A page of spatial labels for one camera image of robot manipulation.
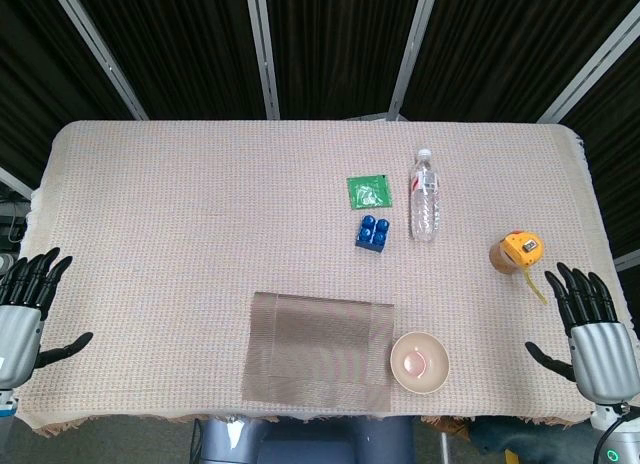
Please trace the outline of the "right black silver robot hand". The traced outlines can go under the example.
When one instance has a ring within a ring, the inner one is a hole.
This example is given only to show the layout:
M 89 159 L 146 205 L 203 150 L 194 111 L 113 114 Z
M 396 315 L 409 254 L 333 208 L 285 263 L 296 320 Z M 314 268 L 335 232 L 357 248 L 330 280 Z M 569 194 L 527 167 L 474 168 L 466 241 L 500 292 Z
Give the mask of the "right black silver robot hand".
M 568 340 L 565 363 L 527 342 L 530 356 L 544 368 L 576 384 L 580 394 L 598 405 L 629 402 L 639 394 L 639 368 L 627 328 L 618 320 L 611 293 L 595 273 L 557 264 L 547 271 Z

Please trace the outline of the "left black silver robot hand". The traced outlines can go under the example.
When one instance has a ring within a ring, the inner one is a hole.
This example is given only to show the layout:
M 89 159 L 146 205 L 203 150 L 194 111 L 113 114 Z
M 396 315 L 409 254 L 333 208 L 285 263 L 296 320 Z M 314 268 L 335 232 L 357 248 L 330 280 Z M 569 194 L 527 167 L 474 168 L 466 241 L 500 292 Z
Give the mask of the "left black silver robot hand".
M 74 342 L 43 351 L 41 338 L 59 282 L 72 263 L 58 260 L 60 249 L 18 259 L 1 278 L 1 389 L 15 390 L 33 371 L 68 359 L 93 338 L 81 334 Z

